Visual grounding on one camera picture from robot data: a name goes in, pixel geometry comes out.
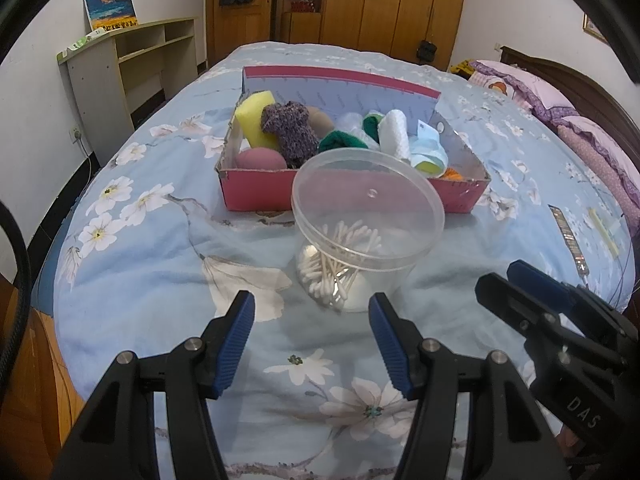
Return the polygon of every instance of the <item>pillow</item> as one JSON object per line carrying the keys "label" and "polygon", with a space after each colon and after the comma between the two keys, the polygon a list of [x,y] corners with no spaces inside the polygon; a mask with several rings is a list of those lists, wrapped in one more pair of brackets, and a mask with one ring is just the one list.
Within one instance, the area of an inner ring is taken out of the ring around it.
{"label": "pillow", "polygon": [[533,115],[543,122],[548,123],[553,119],[578,115],[574,105],[561,91],[536,75],[497,61],[481,59],[471,62],[471,66],[484,75],[504,79],[509,85],[522,92],[525,99],[533,106]]}
{"label": "pillow", "polygon": [[576,134],[571,128],[560,124],[558,126],[558,137],[564,140],[564,143],[569,146],[569,148],[582,159],[587,167],[600,178],[602,183],[607,186],[611,194],[618,201],[618,204],[620,204],[620,208],[625,214],[629,232],[634,236],[640,226],[640,208],[629,198],[626,190],[622,187],[618,174],[587,139]]}
{"label": "pillow", "polygon": [[505,94],[509,99],[527,112],[530,112],[533,109],[533,106],[531,106],[527,101],[524,94],[517,88],[511,86],[501,77],[484,75],[476,70],[469,78],[469,82],[476,86],[491,88],[492,90],[497,90],[498,92]]}
{"label": "pillow", "polygon": [[628,155],[598,124],[581,116],[565,117],[553,121],[554,126],[566,126],[588,140],[618,174],[629,198],[640,207],[640,172]]}

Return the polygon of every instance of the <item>purple fuzzy cloth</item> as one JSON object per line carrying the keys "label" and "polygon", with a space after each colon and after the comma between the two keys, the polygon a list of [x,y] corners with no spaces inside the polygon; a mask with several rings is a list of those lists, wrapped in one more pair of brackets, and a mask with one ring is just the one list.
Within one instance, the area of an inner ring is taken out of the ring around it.
{"label": "purple fuzzy cloth", "polygon": [[319,141],[308,119],[306,106],[295,101],[267,105],[262,110],[262,130],[278,137],[280,153],[294,170],[318,153]]}

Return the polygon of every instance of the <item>flower center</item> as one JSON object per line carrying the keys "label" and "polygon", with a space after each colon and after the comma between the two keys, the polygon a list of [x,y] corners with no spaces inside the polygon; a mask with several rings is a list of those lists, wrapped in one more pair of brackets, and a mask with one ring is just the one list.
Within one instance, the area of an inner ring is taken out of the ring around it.
{"label": "flower center", "polygon": [[367,405],[364,409],[364,416],[367,418],[375,418],[377,416],[382,415],[384,408],[380,408],[380,406],[369,406]]}

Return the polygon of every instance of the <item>purple ruffle trim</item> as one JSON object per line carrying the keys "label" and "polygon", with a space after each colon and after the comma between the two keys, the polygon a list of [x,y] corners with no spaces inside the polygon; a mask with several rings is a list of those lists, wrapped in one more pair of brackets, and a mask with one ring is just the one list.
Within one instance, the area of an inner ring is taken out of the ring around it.
{"label": "purple ruffle trim", "polygon": [[622,183],[622,187],[625,189],[626,194],[629,196],[632,202],[640,208],[640,190],[638,190],[636,185],[631,181],[628,174],[626,174],[626,171],[623,168],[620,168],[615,157],[611,156],[609,151],[598,142],[598,139],[596,139],[591,132],[587,132],[581,129],[579,126],[571,124],[569,121],[565,121],[561,118],[553,120],[552,123],[556,128],[558,126],[565,126],[573,130],[578,135],[583,136],[585,139],[587,139],[591,146],[593,146],[593,149],[596,150],[596,152],[598,152],[600,155],[602,155],[604,157],[604,160],[607,161],[607,164],[609,164],[612,167],[613,171],[618,174],[618,176],[620,177],[620,182]]}
{"label": "purple ruffle trim", "polygon": [[553,106],[551,108],[545,108],[545,105],[542,104],[542,101],[538,98],[538,96],[535,95],[522,81],[514,78],[509,74],[499,72],[483,63],[480,63],[479,61],[472,61],[469,64],[473,68],[478,70],[478,72],[480,72],[481,74],[500,77],[514,88],[517,88],[524,94],[529,104],[533,106],[534,117],[536,117],[543,123],[550,123],[553,120],[561,119],[563,117],[580,115],[578,113],[578,110],[573,107]]}

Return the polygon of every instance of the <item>wooden headboard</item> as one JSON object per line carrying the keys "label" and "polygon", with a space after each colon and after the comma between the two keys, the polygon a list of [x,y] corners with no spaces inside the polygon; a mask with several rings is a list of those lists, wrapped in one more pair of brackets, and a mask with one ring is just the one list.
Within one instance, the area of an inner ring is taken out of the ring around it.
{"label": "wooden headboard", "polygon": [[527,56],[508,46],[502,48],[501,62],[548,81],[571,101],[580,115],[598,123],[625,150],[640,169],[640,128],[602,86],[563,64]]}

